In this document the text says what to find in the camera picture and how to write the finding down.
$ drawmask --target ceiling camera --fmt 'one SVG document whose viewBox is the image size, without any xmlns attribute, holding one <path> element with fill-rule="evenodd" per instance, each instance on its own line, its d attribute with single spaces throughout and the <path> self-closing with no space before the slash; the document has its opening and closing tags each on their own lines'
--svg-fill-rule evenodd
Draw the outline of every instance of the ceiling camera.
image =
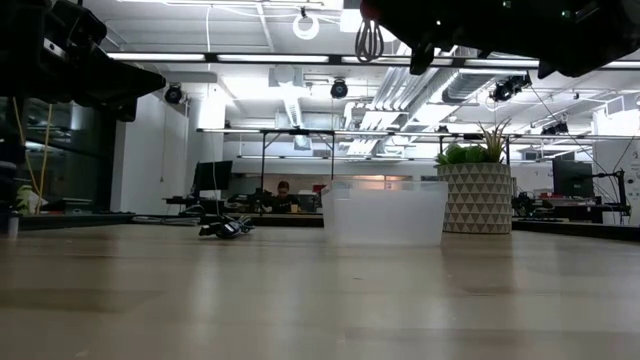
<svg viewBox="0 0 640 360">
<path fill-rule="evenodd" d="M 344 99 L 349 93 L 349 88 L 344 79 L 336 79 L 331 87 L 331 97 L 334 99 Z"/>
<path fill-rule="evenodd" d="M 182 84 L 174 83 L 169 85 L 169 89 L 164 94 L 164 99 L 169 104 L 178 105 L 184 101 L 184 93 L 182 92 Z"/>
</svg>

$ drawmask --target person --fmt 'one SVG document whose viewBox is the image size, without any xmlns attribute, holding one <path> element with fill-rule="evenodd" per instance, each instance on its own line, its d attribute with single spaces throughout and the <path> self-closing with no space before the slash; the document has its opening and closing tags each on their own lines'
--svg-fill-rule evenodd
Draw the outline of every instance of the person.
<svg viewBox="0 0 640 360">
<path fill-rule="evenodd" d="M 273 199 L 271 206 L 272 212 L 275 214 L 290 213 L 291 205 L 300 205 L 300 201 L 295 196 L 289 194 L 291 186 L 286 181 L 280 181 L 278 184 L 278 195 Z"/>
</svg>

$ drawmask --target computer monitor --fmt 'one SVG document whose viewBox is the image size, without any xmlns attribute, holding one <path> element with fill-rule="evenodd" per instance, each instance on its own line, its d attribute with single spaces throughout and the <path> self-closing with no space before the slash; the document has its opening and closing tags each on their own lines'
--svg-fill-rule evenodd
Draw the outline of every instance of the computer monitor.
<svg viewBox="0 0 640 360">
<path fill-rule="evenodd" d="M 556 195 L 593 197 L 593 169 L 591 164 L 577 161 L 553 160 L 553 192 Z"/>
<path fill-rule="evenodd" d="M 193 196 L 200 197 L 200 191 L 204 190 L 229 189 L 232 166 L 233 161 L 198 163 L 193 177 Z"/>
</svg>

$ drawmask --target wall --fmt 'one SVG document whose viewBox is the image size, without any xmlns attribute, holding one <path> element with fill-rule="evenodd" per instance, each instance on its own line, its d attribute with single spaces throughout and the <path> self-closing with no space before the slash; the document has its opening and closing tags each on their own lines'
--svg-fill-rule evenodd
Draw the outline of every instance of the wall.
<svg viewBox="0 0 640 360">
<path fill-rule="evenodd" d="M 185 194 L 187 129 L 188 119 L 155 94 L 138 100 L 136 121 L 116 129 L 112 210 L 167 214 L 162 198 Z"/>
</svg>

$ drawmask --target white plastic container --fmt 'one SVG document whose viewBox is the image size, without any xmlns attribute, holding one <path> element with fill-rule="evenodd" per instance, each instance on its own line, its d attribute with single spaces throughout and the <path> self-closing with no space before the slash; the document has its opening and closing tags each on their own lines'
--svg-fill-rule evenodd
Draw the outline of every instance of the white plastic container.
<svg viewBox="0 0 640 360">
<path fill-rule="evenodd" d="M 322 191 L 327 239 L 339 245 L 440 245 L 446 182 L 334 180 Z"/>
</svg>

